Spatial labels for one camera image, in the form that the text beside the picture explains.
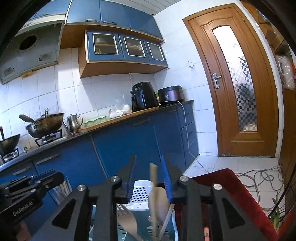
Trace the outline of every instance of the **kettle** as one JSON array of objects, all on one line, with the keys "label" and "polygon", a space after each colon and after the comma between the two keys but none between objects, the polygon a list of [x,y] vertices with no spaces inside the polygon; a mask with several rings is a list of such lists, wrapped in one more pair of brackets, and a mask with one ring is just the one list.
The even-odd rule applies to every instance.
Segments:
[{"label": "kettle", "polygon": [[81,116],[77,117],[77,114],[76,115],[70,114],[70,116],[67,117],[67,122],[68,122],[68,125],[66,125],[66,123],[63,122],[63,125],[66,127],[67,133],[73,133],[74,131],[80,129],[83,123],[83,118]]}]

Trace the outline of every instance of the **glass cabinet door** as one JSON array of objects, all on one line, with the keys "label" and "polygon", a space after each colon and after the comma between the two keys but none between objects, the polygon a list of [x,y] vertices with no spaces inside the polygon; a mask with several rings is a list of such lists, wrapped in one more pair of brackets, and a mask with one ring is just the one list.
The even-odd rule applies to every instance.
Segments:
[{"label": "glass cabinet door", "polygon": [[145,41],[145,45],[146,45],[151,63],[160,64],[160,65],[168,65],[165,60],[161,46],[159,44]]},{"label": "glass cabinet door", "polygon": [[87,32],[89,61],[123,60],[118,34]]},{"label": "glass cabinet door", "polygon": [[125,60],[149,63],[148,54],[142,39],[119,35]]}]

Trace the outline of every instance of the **screw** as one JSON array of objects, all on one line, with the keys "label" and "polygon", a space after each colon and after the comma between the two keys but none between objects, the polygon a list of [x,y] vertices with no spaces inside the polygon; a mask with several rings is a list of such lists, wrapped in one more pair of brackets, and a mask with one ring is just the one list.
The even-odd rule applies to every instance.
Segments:
[{"label": "screw", "polygon": [[181,182],[187,182],[188,180],[189,180],[188,177],[186,177],[186,176],[180,176],[180,181]]},{"label": "screw", "polygon": [[80,185],[78,185],[77,190],[78,190],[78,191],[83,191],[83,190],[85,190],[85,188],[86,188],[85,185],[80,184]]},{"label": "screw", "polygon": [[213,187],[214,187],[215,190],[221,190],[221,189],[222,189],[222,186],[221,186],[221,184],[219,184],[219,183],[215,183],[215,184],[213,185]]},{"label": "screw", "polygon": [[110,178],[112,182],[117,182],[120,180],[120,177],[119,176],[113,176]]}]

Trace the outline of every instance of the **wooden door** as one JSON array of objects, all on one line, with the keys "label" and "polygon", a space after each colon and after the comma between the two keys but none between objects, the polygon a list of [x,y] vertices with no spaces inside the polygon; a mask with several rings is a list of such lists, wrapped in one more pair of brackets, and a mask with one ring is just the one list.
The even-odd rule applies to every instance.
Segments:
[{"label": "wooden door", "polygon": [[186,17],[184,22],[207,75],[218,155],[274,157],[278,135],[276,87],[253,27],[236,4],[207,9]]}]

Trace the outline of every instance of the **pitcher handle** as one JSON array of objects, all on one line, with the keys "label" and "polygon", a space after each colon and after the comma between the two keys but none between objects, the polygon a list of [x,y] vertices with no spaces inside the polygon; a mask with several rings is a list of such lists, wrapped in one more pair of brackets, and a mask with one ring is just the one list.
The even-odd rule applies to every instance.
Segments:
[{"label": "pitcher handle", "polygon": [[77,119],[78,118],[81,118],[81,124],[80,124],[80,126],[82,126],[82,123],[83,123],[83,117],[82,116],[79,116],[79,117],[77,117]]}]

